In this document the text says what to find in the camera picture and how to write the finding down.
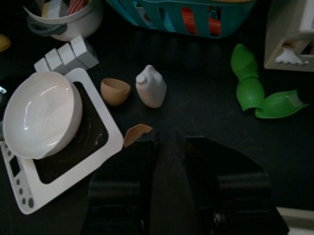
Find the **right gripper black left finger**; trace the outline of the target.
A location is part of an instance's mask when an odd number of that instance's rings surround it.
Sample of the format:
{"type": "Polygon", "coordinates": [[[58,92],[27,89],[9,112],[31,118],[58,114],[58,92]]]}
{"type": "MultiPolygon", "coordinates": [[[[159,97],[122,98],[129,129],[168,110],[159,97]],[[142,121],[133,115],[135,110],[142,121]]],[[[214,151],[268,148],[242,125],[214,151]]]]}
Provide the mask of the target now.
{"type": "Polygon", "coordinates": [[[149,235],[158,133],[153,130],[95,171],[82,235],[149,235]]]}

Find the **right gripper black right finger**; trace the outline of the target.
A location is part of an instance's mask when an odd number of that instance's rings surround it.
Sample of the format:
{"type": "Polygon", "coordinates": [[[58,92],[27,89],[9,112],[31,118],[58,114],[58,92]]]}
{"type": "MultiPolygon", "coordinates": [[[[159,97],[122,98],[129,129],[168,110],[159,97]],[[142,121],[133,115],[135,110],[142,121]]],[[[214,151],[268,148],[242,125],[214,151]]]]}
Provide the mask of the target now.
{"type": "Polygon", "coordinates": [[[289,235],[268,173],[244,153],[188,137],[186,169],[202,235],[289,235]]]}

